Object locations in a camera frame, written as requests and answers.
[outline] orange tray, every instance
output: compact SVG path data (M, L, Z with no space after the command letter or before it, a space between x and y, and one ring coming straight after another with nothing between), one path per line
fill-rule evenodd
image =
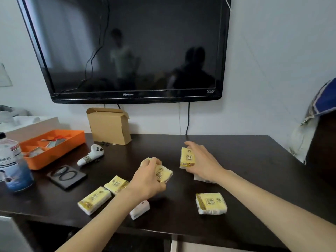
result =
M52 148L47 148L49 141L41 141L42 139L52 140L56 136L63 136L66 138L66 141ZM85 143L84 131L57 129L23 141L20 143L20 147L22 149L24 159L28 163L29 169L39 170L83 143ZM44 152L37 156L26 157L28 152L31 152L37 147L42 148Z

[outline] black tv frame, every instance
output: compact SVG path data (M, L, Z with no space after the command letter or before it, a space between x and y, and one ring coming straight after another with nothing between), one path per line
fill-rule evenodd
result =
M47 84L50 97L55 103L76 104L134 104L134 103L167 103L218 100L222 97L226 46L228 42L230 9L225 0L221 5L221 22L216 62L216 86L203 89L174 90L137 90L137 91L103 91L103 92L56 92L49 74L40 43L38 41L25 0L17 0L26 24L36 57Z

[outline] bottle cap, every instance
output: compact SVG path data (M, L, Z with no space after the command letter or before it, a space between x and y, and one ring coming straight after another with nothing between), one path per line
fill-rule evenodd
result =
M0 140L6 138L6 135L4 132L0 132Z

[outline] tabletop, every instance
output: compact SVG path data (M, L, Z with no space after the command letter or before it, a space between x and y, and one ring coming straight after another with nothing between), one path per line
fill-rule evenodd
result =
M77 161L90 151L91 134L86 144L72 150L40 171L34 171L35 185L13 194L0 183L0 214L19 214L27 220L85 226L104 206L87 216L77 202L104 186L115 175L128 181L142 160L158 157L173 171L163 193L149 199L150 210L136 220L128 216L118 232L170 237L174 240L253 251L284 250L284 244L245 206L224 188L193 180L179 169L180 151L186 140L203 144L226 169L253 184L336 224L336 191L313 170L301 164L269 136L236 135L132 135L126 146L110 144L99 162L81 169ZM46 174L68 164L87 174L87 178L64 191ZM226 214L199 215L196 193L220 192L226 201Z

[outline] person's left hand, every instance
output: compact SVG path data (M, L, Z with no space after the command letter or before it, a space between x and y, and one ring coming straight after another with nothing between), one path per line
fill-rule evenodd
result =
M139 193L141 201L147 200L157 193L166 190L166 183L158 182L155 176L155 167L157 164L161 165L162 162L156 157L152 157L150 161L148 159L143 160L127 186L136 193Z

